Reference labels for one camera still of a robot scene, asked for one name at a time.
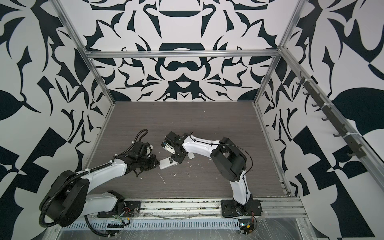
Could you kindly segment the white battery cover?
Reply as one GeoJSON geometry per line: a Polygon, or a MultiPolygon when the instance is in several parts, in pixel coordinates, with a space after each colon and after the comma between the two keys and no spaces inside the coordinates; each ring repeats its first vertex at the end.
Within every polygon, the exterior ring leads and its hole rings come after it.
{"type": "Polygon", "coordinates": [[[190,160],[192,160],[195,157],[195,155],[193,153],[188,153],[188,157],[190,160]]]}

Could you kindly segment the white red remote control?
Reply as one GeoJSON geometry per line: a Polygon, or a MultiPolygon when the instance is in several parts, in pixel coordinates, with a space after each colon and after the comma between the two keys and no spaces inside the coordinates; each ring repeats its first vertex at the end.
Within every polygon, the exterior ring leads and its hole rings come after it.
{"type": "Polygon", "coordinates": [[[161,170],[164,170],[166,168],[175,166],[177,164],[178,163],[176,161],[173,161],[171,158],[166,158],[166,159],[160,160],[159,167],[160,167],[161,170]]]}

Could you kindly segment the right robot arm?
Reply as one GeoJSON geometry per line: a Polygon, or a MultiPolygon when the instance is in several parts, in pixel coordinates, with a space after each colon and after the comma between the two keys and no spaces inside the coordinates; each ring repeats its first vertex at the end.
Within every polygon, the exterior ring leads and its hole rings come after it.
{"type": "Polygon", "coordinates": [[[246,179],[247,157],[229,138],[211,141],[197,138],[192,133],[179,136],[170,132],[161,146],[171,153],[169,158],[161,160],[161,169],[181,164],[185,157],[191,158],[191,154],[211,159],[221,176],[230,182],[233,191],[233,200],[222,207],[222,215],[230,218],[247,214],[253,199],[246,179]]]}

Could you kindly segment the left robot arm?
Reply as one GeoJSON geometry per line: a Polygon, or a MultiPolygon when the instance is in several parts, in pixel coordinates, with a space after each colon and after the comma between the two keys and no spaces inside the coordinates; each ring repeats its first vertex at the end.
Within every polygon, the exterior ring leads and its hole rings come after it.
{"type": "Polygon", "coordinates": [[[152,145],[142,142],[148,132],[147,129],[139,131],[131,146],[103,165],[80,172],[62,172],[39,206],[39,225],[43,228],[66,227],[80,217],[88,218],[98,213],[117,218],[123,216],[126,204],[121,194],[115,191],[91,194],[91,191],[129,173],[139,176],[159,166],[152,145]]]}

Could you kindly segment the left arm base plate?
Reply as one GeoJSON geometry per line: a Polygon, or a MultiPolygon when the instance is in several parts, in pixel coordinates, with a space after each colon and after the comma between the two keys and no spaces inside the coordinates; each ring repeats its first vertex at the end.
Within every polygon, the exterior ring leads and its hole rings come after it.
{"type": "Polygon", "coordinates": [[[141,201],[124,201],[118,202],[117,205],[109,212],[99,212],[98,218],[114,218],[120,216],[121,218],[130,218],[141,211],[141,201]]]}

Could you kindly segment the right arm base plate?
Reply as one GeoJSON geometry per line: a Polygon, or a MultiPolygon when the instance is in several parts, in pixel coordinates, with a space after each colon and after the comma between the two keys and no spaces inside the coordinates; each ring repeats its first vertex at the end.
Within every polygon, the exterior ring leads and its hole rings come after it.
{"type": "Polygon", "coordinates": [[[245,205],[235,200],[221,200],[221,211],[224,218],[235,218],[242,216],[261,216],[263,209],[260,200],[250,198],[245,205]]]}

